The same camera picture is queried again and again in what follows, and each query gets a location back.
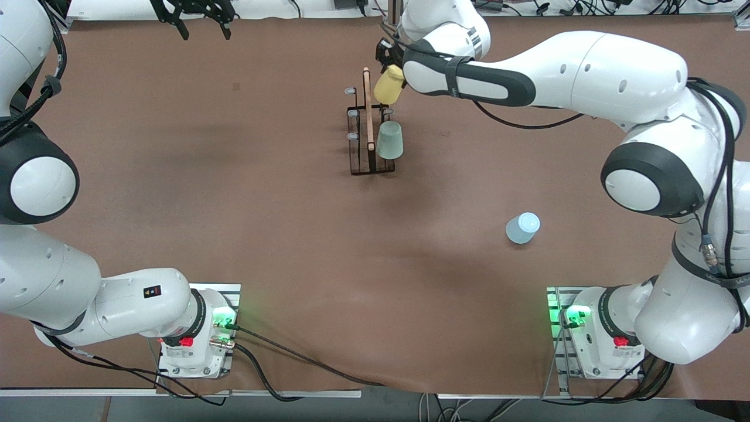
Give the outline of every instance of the velcro strap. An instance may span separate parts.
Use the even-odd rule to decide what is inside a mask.
[[[448,93],[454,98],[462,98],[461,93],[458,91],[458,82],[456,81],[458,65],[466,63],[469,60],[473,59],[469,56],[456,56],[445,66],[445,82],[448,84]]]

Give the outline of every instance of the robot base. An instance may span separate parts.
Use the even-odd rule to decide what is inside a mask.
[[[604,329],[599,314],[599,298],[604,291],[600,287],[585,288],[570,307],[563,310],[563,320],[573,326],[568,328],[568,332],[580,370],[588,379],[621,378],[643,360],[646,352],[642,345],[615,345],[614,339]],[[637,373],[634,371],[625,378],[636,379]]]
[[[232,351],[217,342],[233,344],[235,332],[216,327],[215,322],[236,322],[241,285],[191,283],[190,287],[205,300],[206,320],[193,339],[194,346],[170,347],[161,343],[159,371],[179,378],[219,378],[231,369]]]

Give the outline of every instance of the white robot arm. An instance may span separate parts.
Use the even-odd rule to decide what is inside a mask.
[[[69,346],[156,337],[164,366],[179,369],[173,374],[217,378],[233,333],[215,323],[236,318],[221,294],[191,289],[171,268],[103,279],[93,258],[32,226],[64,213],[79,188],[72,159],[30,120],[59,91],[65,69],[65,45],[45,7],[42,0],[0,0],[0,312],[30,320],[48,345],[49,337]],[[56,75],[23,109],[20,87],[53,39]]]
[[[569,316],[579,325],[571,332],[587,378],[619,378],[644,347],[690,363],[743,325],[750,287],[736,275],[750,273],[750,165],[725,148],[746,120],[734,93],[689,82],[674,52],[601,32],[566,32],[510,59],[477,62],[490,35],[469,0],[410,0],[393,38],[379,45],[391,47],[383,65],[402,67],[422,94],[566,108],[614,122],[625,139],[601,172],[607,194],[635,212],[685,223],[658,278],[579,294],[574,309],[590,312]]]

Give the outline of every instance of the white round joint cap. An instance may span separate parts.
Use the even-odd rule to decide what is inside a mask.
[[[633,211],[650,211],[658,206],[662,195],[654,182],[633,170],[615,170],[604,180],[607,193],[618,204]]]
[[[76,175],[58,158],[38,157],[19,167],[10,186],[10,198],[21,211],[30,216],[51,216],[73,200]]]
[[[523,213],[518,216],[518,227],[527,233],[536,233],[542,222],[534,213]]]

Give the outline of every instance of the light blue cup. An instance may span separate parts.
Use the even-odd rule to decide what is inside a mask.
[[[541,225],[542,222],[536,214],[523,213],[508,222],[505,226],[505,234],[508,235],[508,238],[512,242],[523,245],[534,237],[534,234],[539,231]]]

